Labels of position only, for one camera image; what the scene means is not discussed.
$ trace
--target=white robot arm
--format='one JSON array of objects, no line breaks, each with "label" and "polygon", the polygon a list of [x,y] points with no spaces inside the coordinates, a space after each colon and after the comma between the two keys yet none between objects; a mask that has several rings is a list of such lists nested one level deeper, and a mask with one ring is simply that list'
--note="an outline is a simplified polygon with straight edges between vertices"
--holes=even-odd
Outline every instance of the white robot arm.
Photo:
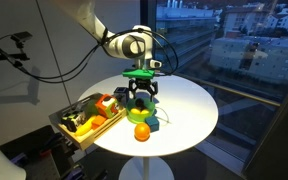
[{"label": "white robot arm", "polygon": [[152,60],[153,39],[149,27],[136,25],[133,27],[134,32],[115,35],[96,17],[95,0],[53,1],[83,26],[109,56],[134,59],[136,69],[145,70],[162,66],[161,62]]}]

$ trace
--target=orange fruit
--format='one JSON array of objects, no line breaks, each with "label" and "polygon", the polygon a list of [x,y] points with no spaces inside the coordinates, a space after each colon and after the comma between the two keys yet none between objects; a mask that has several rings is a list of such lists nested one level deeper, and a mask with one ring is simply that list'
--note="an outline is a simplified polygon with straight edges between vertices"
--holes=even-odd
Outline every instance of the orange fruit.
[{"label": "orange fruit", "polygon": [[138,141],[146,141],[150,137],[151,129],[146,123],[139,123],[135,126],[134,136]]}]

